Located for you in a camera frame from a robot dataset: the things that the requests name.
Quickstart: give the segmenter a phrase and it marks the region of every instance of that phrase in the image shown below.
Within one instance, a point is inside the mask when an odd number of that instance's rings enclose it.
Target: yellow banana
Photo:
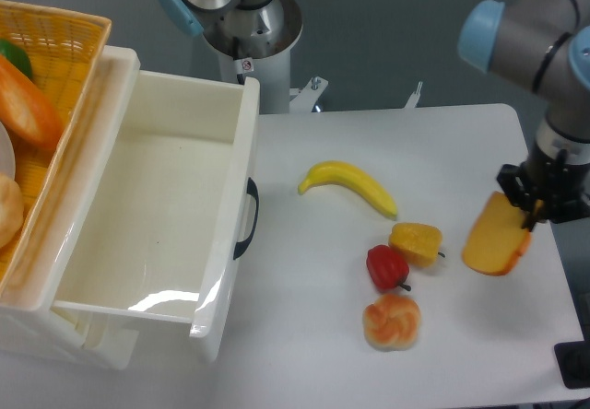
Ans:
[[[362,169],[347,162],[327,160],[313,165],[297,187],[299,194],[314,186],[342,185],[365,199],[369,205],[387,218],[397,218],[397,205],[385,188]]]

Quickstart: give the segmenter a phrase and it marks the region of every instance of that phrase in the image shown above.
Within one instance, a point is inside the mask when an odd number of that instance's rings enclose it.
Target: drawer handle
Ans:
[[[254,231],[256,230],[256,223],[258,223],[258,207],[260,205],[260,199],[258,197],[258,187],[251,178],[248,178],[248,186],[246,188],[246,194],[251,195],[256,202],[256,211],[254,212],[254,222],[252,224],[252,230],[250,235],[242,241],[236,242],[236,247],[233,250],[233,260],[239,259],[246,252],[250,243],[252,243],[252,237],[254,237]]]

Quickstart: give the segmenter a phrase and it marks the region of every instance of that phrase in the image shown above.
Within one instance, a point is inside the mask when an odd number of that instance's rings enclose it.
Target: white plate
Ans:
[[[4,172],[11,179],[15,178],[15,150],[8,136],[8,131],[0,123],[0,172]]]

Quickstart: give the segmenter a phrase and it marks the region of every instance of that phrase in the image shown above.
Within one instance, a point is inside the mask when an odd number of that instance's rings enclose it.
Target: red pepper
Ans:
[[[406,291],[411,289],[404,282],[409,274],[409,266],[399,252],[387,245],[375,246],[367,253],[367,269],[377,289],[386,291],[397,286]]]

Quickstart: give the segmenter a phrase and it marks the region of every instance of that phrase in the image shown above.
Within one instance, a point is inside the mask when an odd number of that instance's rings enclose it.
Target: white table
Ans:
[[[214,365],[195,363],[186,333],[143,338],[113,372],[0,354],[2,407],[446,408],[584,398],[553,355],[582,334],[550,227],[510,275],[478,275],[460,251],[525,143],[504,105],[275,115],[260,119],[260,219],[242,257]],[[418,342],[383,353],[364,340],[378,297],[366,251],[394,224],[344,188],[296,187],[325,159],[359,165],[395,197],[400,221],[442,230],[445,259],[413,270]]]

